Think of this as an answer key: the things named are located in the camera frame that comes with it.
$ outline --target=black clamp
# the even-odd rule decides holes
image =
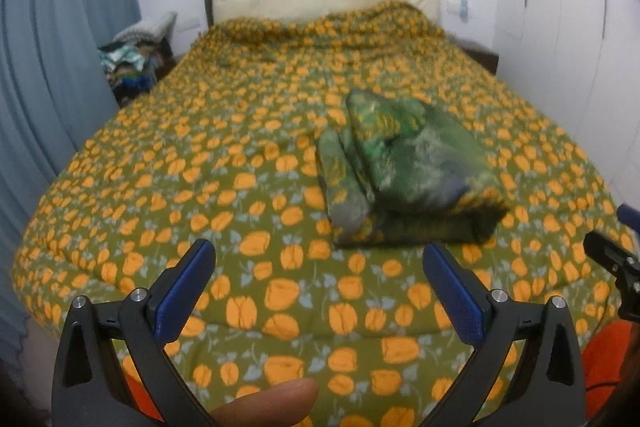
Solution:
[[[584,253],[616,278],[622,304],[618,316],[640,322],[640,263],[633,254],[600,232],[589,232],[584,238]]]
[[[150,289],[136,288],[116,302],[93,304],[86,296],[73,300],[54,369],[54,427],[216,426],[163,349],[180,335],[215,261],[213,245],[199,239]],[[164,423],[138,410],[113,339],[126,342]]]
[[[425,248],[422,266],[456,333],[474,352],[420,427],[584,424],[580,346],[564,299],[521,303],[501,289],[488,291],[440,244]],[[519,340],[526,344],[500,407],[476,420],[511,343]]]

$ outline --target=wooden headboard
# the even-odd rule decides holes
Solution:
[[[213,26],[213,0],[204,0],[204,11],[207,14],[207,26]]]

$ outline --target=finger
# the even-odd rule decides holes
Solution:
[[[308,378],[250,394],[211,413],[220,427],[291,427],[310,412],[319,388]]]

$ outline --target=orange flower pattern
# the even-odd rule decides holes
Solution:
[[[340,123],[352,87],[433,103],[486,150],[512,210],[482,247],[450,246],[463,266],[518,299],[563,295],[581,343],[613,315],[612,282],[580,244],[591,229],[632,244],[603,179],[560,128],[395,2],[201,36],[43,195],[15,257],[20,299],[58,335],[76,295],[148,287],[204,237],[215,274],[165,349],[208,409],[306,376],[322,392],[302,425],[416,425],[469,351],[452,341],[419,248],[331,245],[314,140]]]

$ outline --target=wall outlet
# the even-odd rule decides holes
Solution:
[[[175,31],[177,33],[183,33],[196,28],[200,28],[199,17],[189,17],[188,19],[183,20],[178,19],[175,23]]]
[[[447,13],[457,15],[462,22],[466,22],[471,17],[468,0],[447,0]]]

